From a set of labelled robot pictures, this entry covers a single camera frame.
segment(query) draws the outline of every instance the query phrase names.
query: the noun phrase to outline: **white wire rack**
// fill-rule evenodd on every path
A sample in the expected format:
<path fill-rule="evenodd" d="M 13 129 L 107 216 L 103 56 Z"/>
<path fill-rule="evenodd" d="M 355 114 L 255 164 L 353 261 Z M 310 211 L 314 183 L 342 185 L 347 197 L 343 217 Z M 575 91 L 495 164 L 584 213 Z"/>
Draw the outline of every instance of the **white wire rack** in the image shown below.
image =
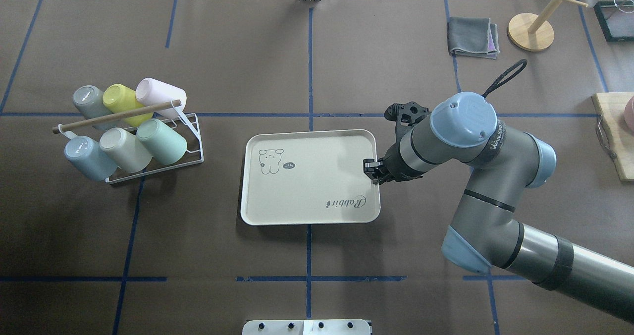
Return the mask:
<path fill-rule="evenodd" d="M 194 164 L 200 164 L 205 161 L 205 156 L 204 156 L 204 152 L 202 148 L 202 138 L 200 137 L 200 124 L 199 124 L 198 116 L 196 115 L 196 113 L 188 113 L 188 114 L 183 113 L 180 109 L 176 108 L 180 105 L 181 105 L 180 100 L 174 100 L 172 102 L 161 103 L 159 105 L 154 105 L 154 106 L 147 106 L 141 109 L 135 109 L 135 110 L 130 110 L 126 112 L 109 114 L 107 116 L 91 118 L 88 120 L 83 120 L 83 121 L 75 122 L 75 123 L 69 123 L 66 125 L 59 124 L 57 125 L 57 127 L 53 128 L 53 133 L 56 133 L 56 134 L 61 133 L 66 138 L 73 139 L 77 137 L 77 134 L 71 132 L 71 130 L 77 129 L 79 127 L 90 126 L 90 125 L 95 125 L 95 124 L 104 123 L 104 122 L 111 122 L 111 121 L 120 120 L 123 118 L 128 118 L 130 116 L 156 112 L 163 109 L 169 109 L 169 108 L 174 109 L 176 113 L 178 113 L 178 118 L 175 118 L 175 119 L 165 118 L 165 119 L 161 119 L 161 121 L 167 124 L 170 128 L 176 130 L 177 132 L 179 132 L 180 130 L 184 130 L 188 134 L 191 134 L 191 136 L 184 136 L 186 137 L 185 139 L 188 139 L 188 148 L 185 152 L 185 155 L 177 163 L 171 164 L 169 166 L 162 166 L 159 163 L 152 161 L 148 165 L 148 167 L 146 167 L 144 170 L 140 172 L 132 173 L 132 174 L 126 173 L 120 168 L 118 168 L 118 170 L 115 172 L 114 175 L 111 175 L 110 177 L 105 179 L 105 182 L 108 184 L 116 184 L 122 181 L 136 179 L 137 177 L 142 177 L 145 175 L 152 175 L 152 174 L 156 174 L 163 171 L 173 170 L 175 168 L 183 168 L 186 166 L 192 166 Z M 128 132 L 131 132 L 132 134 L 136 134 L 136 129 L 137 129 L 136 127 L 129 127 L 129 128 L 126 128 L 125 130 L 127 130 Z"/>

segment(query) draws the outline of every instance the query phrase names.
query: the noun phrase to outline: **blue tape line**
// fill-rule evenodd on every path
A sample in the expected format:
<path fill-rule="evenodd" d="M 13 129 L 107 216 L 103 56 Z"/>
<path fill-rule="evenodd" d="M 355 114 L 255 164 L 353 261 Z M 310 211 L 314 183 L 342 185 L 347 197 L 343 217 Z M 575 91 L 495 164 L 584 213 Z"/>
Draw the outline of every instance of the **blue tape line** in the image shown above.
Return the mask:
<path fill-rule="evenodd" d="M 282 276 L 282 277 L 236 277 L 236 281 L 306 281 L 306 276 Z M 310 276 L 313 281 L 404 281 L 407 276 Z"/>
<path fill-rule="evenodd" d="M 121 319 L 121 308 L 123 306 L 123 297 L 125 295 L 125 283 L 126 281 L 121 282 L 121 288 L 119 290 L 119 299 L 117 301 L 117 313 L 115 314 L 115 324 L 112 326 L 112 335 L 117 335 L 118 333 L 118 323 Z"/>
<path fill-rule="evenodd" d="M 308 10 L 308 130 L 310 132 L 313 131 L 313 9 Z"/>
<path fill-rule="evenodd" d="M 139 183 L 139 191 L 136 194 L 136 205 L 134 206 L 134 218 L 132 220 L 132 229 L 130 230 L 130 240 L 127 245 L 127 254 L 125 255 L 125 265 L 123 268 L 124 280 L 127 278 L 127 273 L 130 268 L 130 260 L 132 258 L 132 248 L 134 246 L 134 234 L 136 233 L 136 224 L 139 219 L 139 211 L 141 209 L 141 193 L 143 192 L 143 185 L 145 184 L 145 177 L 141 177 L 141 183 Z"/>
<path fill-rule="evenodd" d="M 596 113 L 498 113 L 498 117 L 597 118 Z"/>
<path fill-rule="evenodd" d="M 1 116 L 6 117 L 77 117 L 82 116 L 77 112 L 2 112 Z"/>
<path fill-rule="evenodd" d="M 525 277 L 521 276 L 464 276 L 462 280 L 526 280 Z"/>
<path fill-rule="evenodd" d="M 382 113 L 314 113 L 315 117 L 380 117 Z"/>
<path fill-rule="evenodd" d="M 310 319 L 313 316 L 311 310 L 311 279 L 313 273 L 313 265 L 311 260 L 311 254 L 313 253 L 313 228 L 308 225 L 306 228 L 306 319 Z"/>
<path fill-rule="evenodd" d="M 196 113 L 199 117 L 309 117 L 310 113 Z"/>
<path fill-rule="evenodd" d="M 123 277 L 67 277 L 67 276 L 35 276 L 35 277 L 0 277 L 2 281 L 43 281 L 43 282 L 65 282 L 65 281 L 123 281 Z M 167 281 L 167 277 L 129 277 L 127 281 Z"/>
<path fill-rule="evenodd" d="M 174 17 L 176 16 L 176 3 L 178 0 L 174 0 L 172 5 L 172 18 L 169 20 L 169 29 L 167 31 L 167 41 L 165 41 L 165 48 L 169 49 L 169 42 L 172 40 L 172 28 L 174 28 Z"/>
<path fill-rule="evenodd" d="M 15 66 L 13 66 L 13 72 L 11 73 L 11 77 L 9 77 L 9 84 L 6 86 L 6 90 L 4 91 L 4 97 L 2 98 L 2 103 L 0 103 L 0 113 L 4 110 L 4 105 L 6 105 L 6 100 L 9 98 L 9 93 L 11 93 L 11 86 L 13 85 L 13 80 L 15 79 L 16 73 L 18 73 L 18 67 L 20 66 L 20 62 L 22 61 L 22 55 L 24 55 L 24 50 L 27 48 L 27 42 L 29 41 L 29 37 L 31 32 L 33 31 L 33 26 L 36 24 L 36 19 L 38 19 L 39 8 L 42 7 L 42 1 L 38 1 L 38 6 L 36 7 L 36 11 L 33 12 L 33 17 L 31 18 L 31 24 L 29 25 L 29 30 L 27 30 L 27 35 L 24 37 L 24 41 L 22 42 L 22 48 L 20 48 L 20 53 L 18 54 L 18 60 L 15 61 Z"/>
<path fill-rule="evenodd" d="M 123 277 L 121 281 L 121 288 L 119 290 L 119 299 L 117 302 L 117 312 L 115 314 L 115 324 L 112 327 L 112 335 L 116 335 L 118 332 L 118 324 L 121 319 L 121 309 L 123 308 L 123 299 L 125 296 L 125 284 L 127 283 L 127 272 L 130 268 L 130 260 L 132 258 L 132 249 L 134 246 L 134 234 L 136 233 L 136 224 L 139 219 L 139 211 L 141 209 L 141 193 L 143 192 L 143 184 L 145 184 L 145 177 L 141 177 L 141 183 L 139 184 L 139 191 L 136 194 L 136 205 L 134 206 L 134 218 L 132 220 L 132 229 L 130 230 L 130 240 L 127 245 L 127 254 L 125 255 L 125 265 L 123 267 Z"/>
<path fill-rule="evenodd" d="M 167 281 L 167 277 L 127 277 L 125 281 Z"/>
<path fill-rule="evenodd" d="M 337 277 L 337 276 L 314 276 L 312 281 L 404 281 L 407 276 L 368 276 L 368 277 Z"/>
<path fill-rule="evenodd" d="M 489 288 L 489 303 L 491 304 L 491 315 L 493 315 L 493 329 L 495 331 L 495 335 L 500 335 L 500 322 L 498 321 L 498 310 L 495 306 L 495 295 L 493 294 L 493 280 L 491 279 L 491 274 L 489 273 L 488 277 L 486 278 L 486 284 Z"/>
<path fill-rule="evenodd" d="M 121 277 L 0 277 L 0 281 L 121 281 Z"/>
<path fill-rule="evenodd" d="M 447 18 L 447 28 L 449 28 L 449 0 L 444 0 L 444 15 Z M 460 81 L 458 80 L 458 60 L 456 59 L 455 54 L 451 54 L 451 59 L 453 60 L 453 74 L 456 77 L 456 89 L 459 93 L 461 93 L 462 87 L 460 87 Z"/>
<path fill-rule="evenodd" d="M 236 277 L 236 281 L 306 281 L 306 276 L 288 277 Z"/>
<path fill-rule="evenodd" d="M 583 10 L 581 9 L 581 6 L 579 6 L 578 9 L 579 9 L 579 15 L 581 17 L 581 23 L 583 25 L 583 30 L 584 32 L 586 32 L 586 39 L 588 39 L 588 45 L 590 46 L 590 52 L 592 53 L 592 58 L 595 61 L 596 71 L 598 72 L 598 78 L 601 80 L 601 86 L 603 86 L 603 91 L 608 93 L 609 90 L 607 89 L 607 84 L 605 84 L 603 70 L 601 69 L 601 65 L 598 63 L 598 58 L 596 57 L 596 52 L 594 49 L 594 45 L 592 43 L 592 38 L 590 37 L 588 25 L 586 24 L 586 18 L 584 16 Z"/>

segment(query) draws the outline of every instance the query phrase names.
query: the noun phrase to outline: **blue cup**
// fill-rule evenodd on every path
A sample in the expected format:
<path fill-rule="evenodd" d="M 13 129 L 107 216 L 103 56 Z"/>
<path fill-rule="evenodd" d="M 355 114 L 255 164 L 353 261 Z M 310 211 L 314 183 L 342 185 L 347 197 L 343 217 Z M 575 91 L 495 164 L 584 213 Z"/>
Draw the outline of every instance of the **blue cup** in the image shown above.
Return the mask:
<path fill-rule="evenodd" d="M 136 138 L 164 166 L 176 163 L 187 150 L 183 136 L 156 118 L 143 122 L 136 130 Z"/>
<path fill-rule="evenodd" d="M 117 164 L 99 149 L 99 143 L 88 137 L 79 136 L 68 141 L 64 155 L 90 180 L 105 180 L 117 170 Z"/>

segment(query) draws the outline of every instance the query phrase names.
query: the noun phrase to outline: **pink bowl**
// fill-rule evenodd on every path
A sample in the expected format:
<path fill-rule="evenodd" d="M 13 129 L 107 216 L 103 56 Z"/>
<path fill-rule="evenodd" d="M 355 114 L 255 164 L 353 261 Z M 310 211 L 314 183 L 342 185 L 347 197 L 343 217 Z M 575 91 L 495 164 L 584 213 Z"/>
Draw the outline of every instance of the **pink bowl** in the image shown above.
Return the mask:
<path fill-rule="evenodd" d="M 632 96 L 627 105 L 625 105 L 625 113 L 623 116 L 625 117 L 625 124 L 634 132 L 634 96 Z"/>

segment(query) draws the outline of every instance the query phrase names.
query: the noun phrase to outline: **wooden cutting board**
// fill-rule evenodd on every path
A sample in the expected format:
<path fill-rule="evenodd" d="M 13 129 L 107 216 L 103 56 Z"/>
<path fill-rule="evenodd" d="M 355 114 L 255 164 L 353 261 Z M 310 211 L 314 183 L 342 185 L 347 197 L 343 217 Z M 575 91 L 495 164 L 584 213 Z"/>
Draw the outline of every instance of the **wooden cutting board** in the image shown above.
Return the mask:
<path fill-rule="evenodd" d="M 634 132 L 625 124 L 625 104 L 634 93 L 596 93 L 592 96 L 596 111 L 603 116 L 602 126 L 616 153 L 614 165 L 623 181 L 634 181 Z"/>

